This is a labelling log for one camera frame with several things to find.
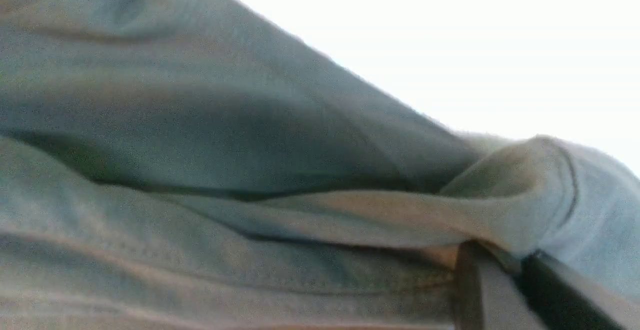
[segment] clothing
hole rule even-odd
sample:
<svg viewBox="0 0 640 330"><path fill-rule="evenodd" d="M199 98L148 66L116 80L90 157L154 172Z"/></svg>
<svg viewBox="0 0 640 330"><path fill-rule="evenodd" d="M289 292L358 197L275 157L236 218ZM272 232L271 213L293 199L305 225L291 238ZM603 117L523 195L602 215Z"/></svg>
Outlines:
<svg viewBox="0 0 640 330"><path fill-rule="evenodd" d="M444 327L414 251L467 239L640 298L596 150L480 151L235 0L0 4L3 328Z"/></svg>

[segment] white background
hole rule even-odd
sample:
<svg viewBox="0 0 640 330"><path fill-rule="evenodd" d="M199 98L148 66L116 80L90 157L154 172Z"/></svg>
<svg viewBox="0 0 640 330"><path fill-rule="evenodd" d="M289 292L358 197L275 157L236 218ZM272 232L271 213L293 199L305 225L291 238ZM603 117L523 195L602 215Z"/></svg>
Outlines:
<svg viewBox="0 0 640 330"><path fill-rule="evenodd" d="M551 134L640 174L640 0L241 0L456 130Z"/></svg>

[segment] wrinkled cloth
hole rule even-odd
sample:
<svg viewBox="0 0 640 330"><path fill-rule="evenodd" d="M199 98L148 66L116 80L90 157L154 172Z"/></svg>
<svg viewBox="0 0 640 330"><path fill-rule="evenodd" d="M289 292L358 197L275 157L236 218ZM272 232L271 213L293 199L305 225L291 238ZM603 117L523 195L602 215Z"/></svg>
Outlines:
<svg viewBox="0 0 640 330"><path fill-rule="evenodd" d="M623 165L477 146L235 0L0 0L0 133L2 328L445 328L468 239L640 298Z"/></svg>

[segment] light blue fabric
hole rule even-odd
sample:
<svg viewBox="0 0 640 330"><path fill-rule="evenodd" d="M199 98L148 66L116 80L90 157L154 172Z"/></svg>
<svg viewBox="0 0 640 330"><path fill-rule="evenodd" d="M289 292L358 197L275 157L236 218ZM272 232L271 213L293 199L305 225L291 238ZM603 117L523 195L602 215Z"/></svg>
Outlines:
<svg viewBox="0 0 640 330"><path fill-rule="evenodd" d="M596 150L475 149L235 0L0 5L3 329L446 328L451 271L403 251L468 239L640 298Z"/></svg>

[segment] gray fabric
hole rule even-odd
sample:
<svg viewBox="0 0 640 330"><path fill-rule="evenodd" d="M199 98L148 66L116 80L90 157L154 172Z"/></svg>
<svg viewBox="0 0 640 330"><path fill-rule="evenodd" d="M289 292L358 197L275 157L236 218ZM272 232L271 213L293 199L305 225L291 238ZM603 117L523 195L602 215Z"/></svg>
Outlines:
<svg viewBox="0 0 640 330"><path fill-rule="evenodd" d="M0 0L0 46L0 132L101 182L433 192L477 157L235 0Z"/></svg>
<svg viewBox="0 0 640 330"><path fill-rule="evenodd" d="M640 297L596 150L476 150L234 0L0 5L2 328L446 328L467 239Z"/></svg>

